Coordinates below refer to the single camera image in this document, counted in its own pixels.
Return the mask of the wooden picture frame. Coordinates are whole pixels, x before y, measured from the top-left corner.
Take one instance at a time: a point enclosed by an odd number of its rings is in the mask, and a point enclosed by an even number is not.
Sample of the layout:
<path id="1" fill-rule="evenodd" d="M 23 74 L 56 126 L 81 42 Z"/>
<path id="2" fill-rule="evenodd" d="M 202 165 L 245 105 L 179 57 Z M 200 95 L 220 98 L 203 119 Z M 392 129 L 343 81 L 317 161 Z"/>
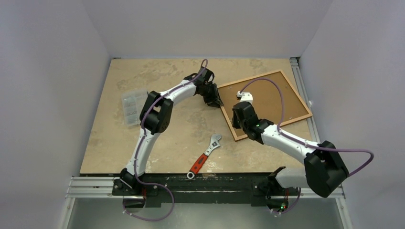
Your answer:
<path id="1" fill-rule="evenodd" d="M 264 118 L 277 124 L 281 119 L 281 100 L 276 87 L 263 78 L 270 79 L 281 89 L 284 101 L 284 117 L 281 126 L 289 125 L 313 116 L 312 112 L 299 95 L 293 83 L 287 78 L 282 70 L 271 71 L 253 77 L 244 78 L 218 86 L 219 96 L 223 102 L 221 111 L 231 131 L 234 141 L 247 138 L 241 129 L 232 127 L 233 106 L 239 102 L 236 93 L 249 82 L 261 79 L 250 84 L 244 92 L 250 92 L 253 96 L 253 107 L 259 118 Z"/>

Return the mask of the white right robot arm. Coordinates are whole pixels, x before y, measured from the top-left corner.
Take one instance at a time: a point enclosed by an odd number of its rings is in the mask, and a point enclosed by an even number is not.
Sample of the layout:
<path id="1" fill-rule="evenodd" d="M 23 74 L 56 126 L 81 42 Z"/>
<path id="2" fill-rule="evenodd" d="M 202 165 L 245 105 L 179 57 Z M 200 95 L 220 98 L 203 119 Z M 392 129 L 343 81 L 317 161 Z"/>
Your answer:
<path id="1" fill-rule="evenodd" d="M 349 171 L 331 142 L 319 144 L 299 138 L 259 119 L 250 102 L 239 102 L 232 108 L 233 127 L 242 129 L 248 138 L 274 147 L 303 164 L 303 169 L 283 168 L 268 181 L 268 188 L 280 194 L 289 187 L 307 187 L 323 198 L 328 197 L 345 179 Z"/>

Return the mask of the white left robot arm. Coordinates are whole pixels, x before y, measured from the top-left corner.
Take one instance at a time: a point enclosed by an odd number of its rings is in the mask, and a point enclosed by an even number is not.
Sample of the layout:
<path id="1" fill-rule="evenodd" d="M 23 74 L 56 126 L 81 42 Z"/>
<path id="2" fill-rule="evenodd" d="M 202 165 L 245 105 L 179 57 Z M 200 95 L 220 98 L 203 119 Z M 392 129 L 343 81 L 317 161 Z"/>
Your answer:
<path id="1" fill-rule="evenodd" d="M 131 159 L 119 175 L 119 180 L 130 195 L 141 192 L 147 160 L 156 140 L 168 128 L 175 105 L 195 95 L 202 96 L 204 103 L 210 107 L 219 108 L 223 105 L 214 78 L 211 70 L 201 67 L 198 73 L 185 77 L 173 88 L 148 94 L 140 113 L 138 142 Z"/>

